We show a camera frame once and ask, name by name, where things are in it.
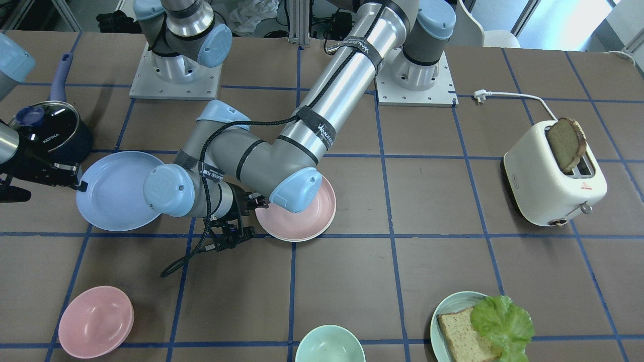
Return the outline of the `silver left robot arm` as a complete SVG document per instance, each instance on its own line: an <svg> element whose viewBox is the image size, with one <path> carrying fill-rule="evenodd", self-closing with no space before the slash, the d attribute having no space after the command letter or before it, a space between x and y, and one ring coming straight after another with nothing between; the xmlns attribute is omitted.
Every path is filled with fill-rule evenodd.
<svg viewBox="0 0 644 362"><path fill-rule="evenodd" d="M213 100L173 163L155 167L143 182L147 205L161 215L202 218L204 230L193 254L232 249L256 236L243 216L257 208L284 211L286 227L312 227L321 209L335 211L320 190L317 165L396 48L396 68L432 69L457 23L447 1L334 1L357 15L331 63L303 103L282 121L272 143L259 127L226 103Z"/></svg>

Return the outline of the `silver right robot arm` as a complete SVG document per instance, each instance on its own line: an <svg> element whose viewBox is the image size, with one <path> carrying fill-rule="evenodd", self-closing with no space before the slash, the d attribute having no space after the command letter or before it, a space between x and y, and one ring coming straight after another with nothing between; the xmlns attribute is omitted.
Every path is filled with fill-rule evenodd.
<svg viewBox="0 0 644 362"><path fill-rule="evenodd" d="M133 9L157 68L167 81L191 81L193 66L215 68L228 55L231 31L216 20L214 9L203 1L135 1ZM62 55L46 101L27 106L9 123L2 123L2 203L30 200L29 190L11 184L15 178L87 190L80 165L88 157L94 137L66 98L72 62L71 53Z"/></svg>

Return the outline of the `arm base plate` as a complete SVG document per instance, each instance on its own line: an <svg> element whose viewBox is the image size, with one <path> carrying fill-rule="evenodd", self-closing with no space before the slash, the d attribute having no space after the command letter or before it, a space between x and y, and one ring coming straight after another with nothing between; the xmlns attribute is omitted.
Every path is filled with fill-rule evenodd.
<svg viewBox="0 0 644 362"><path fill-rule="evenodd" d="M221 65L207 68L183 55L161 57L145 44L129 96L147 100L217 99L221 70Z"/></svg>
<svg viewBox="0 0 644 362"><path fill-rule="evenodd" d="M410 62L403 49L393 49L375 78L378 103L383 106L458 106L446 53L437 63L421 66Z"/></svg>

